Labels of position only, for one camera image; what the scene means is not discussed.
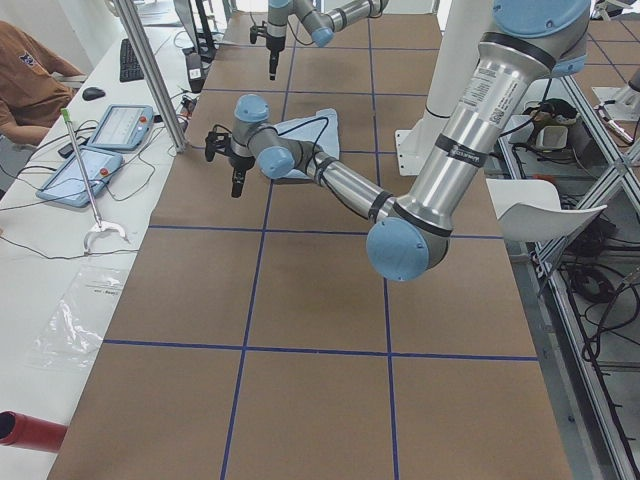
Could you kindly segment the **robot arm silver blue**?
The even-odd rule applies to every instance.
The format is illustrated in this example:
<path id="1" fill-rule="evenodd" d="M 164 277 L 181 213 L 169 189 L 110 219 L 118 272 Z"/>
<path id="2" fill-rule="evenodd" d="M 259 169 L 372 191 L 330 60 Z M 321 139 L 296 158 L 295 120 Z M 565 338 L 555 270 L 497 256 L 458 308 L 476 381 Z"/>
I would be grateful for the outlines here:
<path id="1" fill-rule="evenodd" d="M 266 48 L 269 51 L 269 79 L 274 81 L 279 55 L 285 48 L 290 16 L 297 17 L 316 46 L 324 47 L 330 43 L 336 33 L 345 30 L 355 22 L 382 15 L 387 5 L 386 0 L 351 1 L 342 7 L 323 13 L 307 0 L 269 1 L 267 20 L 253 28 L 250 41 L 254 43 L 258 36 L 266 39 Z"/>
<path id="2" fill-rule="evenodd" d="M 587 1 L 453 2 L 440 56 L 470 57 L 475 66 L 461 78 L 460 99 L 404 195 L 374 185 L 317 141 L 286 138 L 255 94 L 238 99 L 225 140 L 234 181 L 242 184 L 253 166 L 271 179 L 304 174 L 370 220 L 366 251 L 380 275 L 412 280 L 444 259 L 453 213 L 529 86 L 583 67 L 590 10 Z"/>

